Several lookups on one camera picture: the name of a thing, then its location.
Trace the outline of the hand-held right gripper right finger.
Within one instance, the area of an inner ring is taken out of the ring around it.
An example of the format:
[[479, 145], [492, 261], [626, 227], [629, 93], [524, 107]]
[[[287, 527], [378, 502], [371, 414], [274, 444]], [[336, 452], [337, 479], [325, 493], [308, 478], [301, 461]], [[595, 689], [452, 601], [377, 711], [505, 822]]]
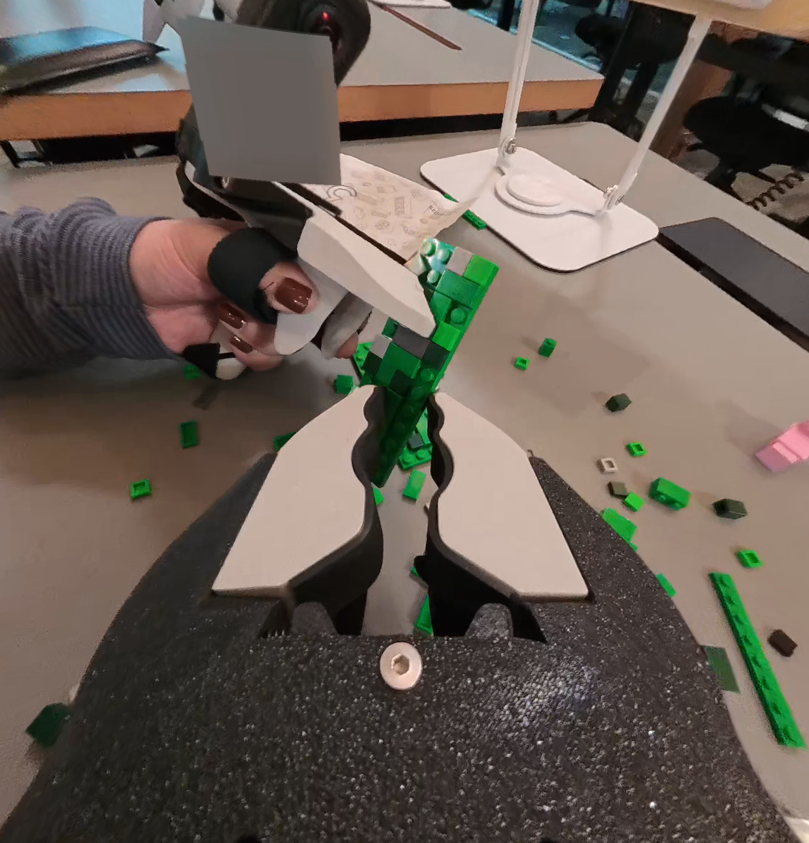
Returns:
[[519, 638], [542, 638], [533, 606], [583, 602], [589, 585], [527, 452], [444, 392], [431, 396], [426, 545], [414, 561], [431, 628], [462, 637], [486, 605], [504, 607]]

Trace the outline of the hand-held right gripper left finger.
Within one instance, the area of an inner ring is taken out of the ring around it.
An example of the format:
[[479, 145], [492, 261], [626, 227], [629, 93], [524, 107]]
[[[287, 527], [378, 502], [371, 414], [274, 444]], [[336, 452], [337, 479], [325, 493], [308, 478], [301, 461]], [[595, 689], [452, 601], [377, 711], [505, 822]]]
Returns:
[[361, 633], [383, 563], [372, 486], [380, 388], [351, 392], [275, 456], [212, 585], [216, 595], [279, 600], [289, 615], [324, 606], [340, 634]]

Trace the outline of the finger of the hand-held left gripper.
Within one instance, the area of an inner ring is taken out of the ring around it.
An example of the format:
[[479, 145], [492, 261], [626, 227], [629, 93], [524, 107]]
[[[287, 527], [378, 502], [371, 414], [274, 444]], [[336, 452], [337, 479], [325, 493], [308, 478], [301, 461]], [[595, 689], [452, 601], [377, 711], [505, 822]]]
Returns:
[[430, 337], [435, 319], [418, 277], [329, 214], [305, 221], [296, 247], [307, 268], [412, 332]]
[[346, 346], [366, 327], [373, 307], [347, 292], [321, 325], [321, 353], [325, 359], [350, 356], [353, 352], [342, 352]]

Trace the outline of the green brick assembly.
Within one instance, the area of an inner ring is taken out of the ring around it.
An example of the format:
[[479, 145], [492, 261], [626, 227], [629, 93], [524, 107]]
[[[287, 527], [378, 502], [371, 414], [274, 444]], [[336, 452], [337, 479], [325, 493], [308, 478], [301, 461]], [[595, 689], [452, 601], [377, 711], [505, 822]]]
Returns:
[[431, 460], [427, 406], [498, 272], [498, 266], [467, 249], [426, 239], [410, 262], [435, 327], [429, 337], [389, 318], [371, 342], [358, 345], [352, 361], [361, 385], [384, 397], [385, 422], [378, 434], [378, 469], [383, 487], [395, 466], [414, 469]]

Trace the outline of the white desk stand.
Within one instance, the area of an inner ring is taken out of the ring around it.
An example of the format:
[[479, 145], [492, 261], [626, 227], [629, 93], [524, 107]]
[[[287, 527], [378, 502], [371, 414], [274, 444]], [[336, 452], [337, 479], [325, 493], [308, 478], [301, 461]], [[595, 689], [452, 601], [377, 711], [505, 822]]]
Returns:
[[711, 26], [711, 18], [704, 14], [694, 17], [684, 49], [630, 163], [618, 184], [601, 191], [521, 147], [516, 140], [517, 115], [533, 45], [535, 9], [535, 2], [523, 2], [495, 149], [427, 161], [420, 174], [459, 201], [447, 212], [446, 224], [473, 208], [493, 233], [536, 265], [572, 272], [657, 237], [658, 227], [622, 201]]

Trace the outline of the grey desk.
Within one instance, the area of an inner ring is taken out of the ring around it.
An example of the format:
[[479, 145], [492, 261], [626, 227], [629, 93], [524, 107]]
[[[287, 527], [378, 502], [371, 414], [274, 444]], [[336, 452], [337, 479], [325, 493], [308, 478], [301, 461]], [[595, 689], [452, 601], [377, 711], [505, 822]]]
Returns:
[[[603, 457], [640, 494], [660, 476], [691, 492], [682, 511], [636, 514], [638, 553], [698, 642], [729, 653], [739, 737], [771, 795], [809, 818], [809, 461], [775, 474], [753, 459], [809, 417], [809, 352], [656, 243], [563, 275], [466, 223], [448, 240], [500, 272], [443, 388], [596, 511], [610, 500]], [[348, 370], [312, 348], [207, 408], [205, 380], [179, 362], [0, 380], [0, 826], [42, 760], [25, 727], [79, 684], [157, 557], [275, 435], [334, 403]], [[632, 404], [608, 412], [621, 393]], [[748, 516], [718, 518], [722, 498]], [[733, 578], [806, 749], [777, 743], [711, 572]], [[798, 643], [790, 658], [768, 644], [775, 629]]]

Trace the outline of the person's left hand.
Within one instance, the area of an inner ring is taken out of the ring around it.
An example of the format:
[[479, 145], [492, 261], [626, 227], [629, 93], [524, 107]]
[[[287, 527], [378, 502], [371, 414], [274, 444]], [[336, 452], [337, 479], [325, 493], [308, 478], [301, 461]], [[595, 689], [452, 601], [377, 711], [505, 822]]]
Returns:
[[279, 367], [274, 327], [243, 312], [210, 282], [208, 260], [241, 222], [190, 218], [158, 220], [137, 235], [130, 273], [146, 316], [164, 345], [178, 355], [215, 333], [245, 367], [265, 372]]

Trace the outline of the wood-edged table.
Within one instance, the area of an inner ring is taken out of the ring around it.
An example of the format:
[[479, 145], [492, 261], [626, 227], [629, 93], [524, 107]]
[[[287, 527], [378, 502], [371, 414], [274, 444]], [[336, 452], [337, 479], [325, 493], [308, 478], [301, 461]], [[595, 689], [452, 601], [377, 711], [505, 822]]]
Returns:
[[[406, 121], [435, 132], [487, 125], [501, 115], [515, 38], [454, 9], [373, 7], [368, 45], [338, 92], [351, 139], [404, 134]], [[142, 2], [0, 2], [0, 38], [95, 27], [142, 35]], [[184, 50], [163, 31], [155, 62], [57, 90], [0, 97], [0, 152], [72, 163], [173, 153], [190, 106]]]

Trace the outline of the black folder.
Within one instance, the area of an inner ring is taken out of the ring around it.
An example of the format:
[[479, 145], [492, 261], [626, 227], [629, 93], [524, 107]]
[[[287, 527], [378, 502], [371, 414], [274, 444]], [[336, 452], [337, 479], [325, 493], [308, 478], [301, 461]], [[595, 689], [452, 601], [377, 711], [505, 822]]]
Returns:
[[153, 60], [166, 47], [97, 27], [0, 38], [0, 96], [87, 72]]

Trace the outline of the dark green flat plate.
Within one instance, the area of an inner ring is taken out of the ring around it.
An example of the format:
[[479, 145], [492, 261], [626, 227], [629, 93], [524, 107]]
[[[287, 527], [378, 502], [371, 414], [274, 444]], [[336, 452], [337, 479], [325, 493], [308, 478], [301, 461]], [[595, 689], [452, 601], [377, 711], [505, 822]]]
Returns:
[[721, 689], [726, 692], [740, 693], [739, 683], [726, 649], [716, 646], [703, 646], [703, 651]]

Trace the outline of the long green studded plate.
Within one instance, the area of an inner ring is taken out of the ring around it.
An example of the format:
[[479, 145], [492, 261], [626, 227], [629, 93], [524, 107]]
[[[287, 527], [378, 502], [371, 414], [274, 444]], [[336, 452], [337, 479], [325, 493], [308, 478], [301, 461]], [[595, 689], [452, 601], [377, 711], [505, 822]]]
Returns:
[[794, 749], [806, 749], [807, 745], [733, 578], [720, 572], [711, 572], [708, 578], [777, 743]]

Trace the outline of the pink brick model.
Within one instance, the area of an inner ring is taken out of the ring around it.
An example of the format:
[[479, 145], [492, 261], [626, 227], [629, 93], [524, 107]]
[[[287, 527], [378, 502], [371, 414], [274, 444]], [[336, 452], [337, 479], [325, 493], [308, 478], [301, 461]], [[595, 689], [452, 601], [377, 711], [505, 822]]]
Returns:
[[755, 452], [766, 469], [782, 472], [809, 460], [809, 418], [795, 423]]

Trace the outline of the dark green square brick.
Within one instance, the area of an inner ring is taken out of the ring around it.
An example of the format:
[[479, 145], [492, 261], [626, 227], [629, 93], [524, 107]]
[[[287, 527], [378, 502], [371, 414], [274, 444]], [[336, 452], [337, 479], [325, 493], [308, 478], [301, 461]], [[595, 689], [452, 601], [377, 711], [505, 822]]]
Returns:
[[55, 745], [65, 724], [72, 716], [72, 709], [64, 702], [44, 706], [25, 728], [31, 741], [45, 749]]

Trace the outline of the black flat pad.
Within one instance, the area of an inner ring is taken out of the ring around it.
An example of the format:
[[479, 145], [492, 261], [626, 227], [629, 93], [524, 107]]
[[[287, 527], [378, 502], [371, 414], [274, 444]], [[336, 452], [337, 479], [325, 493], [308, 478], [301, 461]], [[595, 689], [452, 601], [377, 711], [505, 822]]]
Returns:
[[717, 217], [662, 227], [657, 241], [809, 352], [808, 271]]

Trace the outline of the black office chair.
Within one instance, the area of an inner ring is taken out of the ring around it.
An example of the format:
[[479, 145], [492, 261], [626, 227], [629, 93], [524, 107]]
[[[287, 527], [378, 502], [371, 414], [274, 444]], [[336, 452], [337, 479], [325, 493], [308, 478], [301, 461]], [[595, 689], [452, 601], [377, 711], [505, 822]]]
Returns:
[[756, 36], [723, 45], [713, 36], [701, 56], [733, 73], [726, 94], [684, 117], [692, 148], [717, 159], [705, 182], [731, 193], [739, 174], [767, 180], [772, 165], [809, 173], [809, 43]]

